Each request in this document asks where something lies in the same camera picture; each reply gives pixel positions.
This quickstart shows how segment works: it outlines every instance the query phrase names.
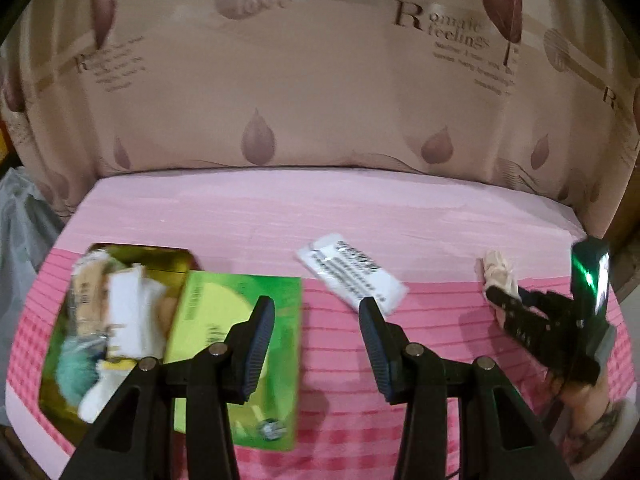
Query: pink table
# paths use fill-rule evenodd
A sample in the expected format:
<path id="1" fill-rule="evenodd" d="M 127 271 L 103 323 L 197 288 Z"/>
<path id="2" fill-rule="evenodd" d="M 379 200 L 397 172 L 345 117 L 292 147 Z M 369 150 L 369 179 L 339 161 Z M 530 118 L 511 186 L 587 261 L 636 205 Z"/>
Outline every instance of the pink table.
<path id="1" fill-rule="evenodd" d="M 150 174 L 103 180 L 56 243 L 18 327 L 7 410 L 25 448 L 57 479 L 72 446 L 37 406 L 42 362 L 72 261 L 94 242 L 185 247 L 206 270 L 303 276 L 297 248 L 340 232 L 410 293 L 391 321 L 442 357 L 493 356 L 540 407 L 543 371 L 493 322 L 480 292 L 477 258 L 501 249 L 524 286 L 568 292 L 569 247 L 584 234 L 573 213 L 545 198 L 427 176 L 356 170 L 269 170 Z M 316 280 L 305 280 L 296 450 L 236 448 L 243 479 L 391 478 L 403 407 L 377 393 L 357 318 Z M 628 333 L 618 327 L 610 387 L 634 386 Z M 457 413 L 450 404 L 450 472 L 457 468 Z"/>

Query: checkered tablecloth pattern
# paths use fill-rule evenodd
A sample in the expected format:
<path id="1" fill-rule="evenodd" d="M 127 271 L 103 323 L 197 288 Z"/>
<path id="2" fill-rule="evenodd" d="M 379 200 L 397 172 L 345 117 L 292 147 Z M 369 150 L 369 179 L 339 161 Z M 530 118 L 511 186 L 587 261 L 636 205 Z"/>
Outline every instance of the checkered tablecloth pattern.
<path id="1" fill-rule="evenodd" d="M 8 370 L 10 386 L 68 454 L 74 448 L 40 411 L 38 391 L 50 334 L 77 257 L 53 250 L 43 264 L 26 300 Z M 568 278 L 521 280 L 520 284 L 564 294 L 569 290 Z M 534 410 L 548 400 L 541 388 L 543 368 L 498 329 L 478 283 L 414 283 L 409 288 L 390 318 L 404 327 L 409 339 L 448 359 L 470 362 L 490 355 Z M 324 479 L 328 472 L 336 480 L 392 478 L 404 407 L 385 404 L 378 393 L 353 311 L 315 280 L 304 281 L 303 301 L 298 444 L 289 453 L 236 447 L 242 478 Z M 618 399 L 632 386 L 634 371 L 630 339 L 613 294 L 607 317 L 618 329 L 609 361 L 610 392 Z M 453 400 L 448 426 L 447 471 L 451 473 L 460 458 Z"/>

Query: open box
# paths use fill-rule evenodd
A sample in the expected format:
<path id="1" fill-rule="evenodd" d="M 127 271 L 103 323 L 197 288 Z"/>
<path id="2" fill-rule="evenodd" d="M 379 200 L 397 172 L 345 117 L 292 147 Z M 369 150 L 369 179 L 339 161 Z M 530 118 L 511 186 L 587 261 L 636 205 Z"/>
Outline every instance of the open box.
<path id="1" fill-rule="evenodd" d="M 146 267 L 146 275 L 167 286 L 166 295 L 180 298 L 184 283 L 191 270 L 198 270 L 194 256 L 185 249 L 171 249 L 149 246 L 95 244 L 89 251 L 104 249 L 112 257 L 130 266 L 134 263 Z M 83 422 L 76 409 L 69 406 L 63 399 L 55 380 L 55 372 L 62 350 L 62 344 L 68 333 L 69 316 L 68 302 L 71 293 L 68 292 L 55 327 L 51 334 L 49 350 L 42 368 L 42 381 L 38 404 L 42 413 L 58 429 L 58 431 L 74 446 L 82 440 L 88 424 Z"/>

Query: green box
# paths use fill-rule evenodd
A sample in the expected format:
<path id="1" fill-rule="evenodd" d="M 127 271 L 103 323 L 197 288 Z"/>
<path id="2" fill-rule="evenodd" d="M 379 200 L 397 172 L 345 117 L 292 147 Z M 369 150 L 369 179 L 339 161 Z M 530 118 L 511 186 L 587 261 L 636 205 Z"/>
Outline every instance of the green box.
<path id="1" fill-rule="evenodd" d="M 167 363 L 190 359 L 222 341 L 235 323 L 246 321 L 259 296 L 270 296 L 276 319 L 257 390 L 243 406 L 229 404 L 238 446 L 288 451 L 295 446 L 300 368 L 299 278 L 193 271 L 180 298 L 167 344 Z M 186 431 L 186 402 L 177 399 L 174 429 Z"/>

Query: metal screw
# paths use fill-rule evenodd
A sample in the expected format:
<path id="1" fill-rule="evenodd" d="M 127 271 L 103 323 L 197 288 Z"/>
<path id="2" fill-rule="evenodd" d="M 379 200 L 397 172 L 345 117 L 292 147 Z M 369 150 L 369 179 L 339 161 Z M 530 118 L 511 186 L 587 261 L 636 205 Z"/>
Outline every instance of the metal screw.
<path id="1" fill-rule="evenodd" d="M 491 370 L 495 366 L 495 361 L 486 355 L 479 357 L 477 362 L 482 370 Z"/>
<path id="2" fill-rule="evenodd" d="M 424 354 L 424 346 L 420 343 L 409 343 L 404 347 L 404 351 L 407 352 L 411 357 L 420 357 Z"/>
<path id="3" fill-rule="evenodd" d="M 213 343 L 209 346 L 209 353 L 211 355 L 224 355 L 229 347 L 224 343 Z"/>
<path id="4" fill-rule="evenodd" d="M 138 366 L 143 372 L 148 372 L 149 370 L 153 370 L 156 367 L 156 363 L 158 361 L 155 357 L 145 357 L 138 363 Z"/>

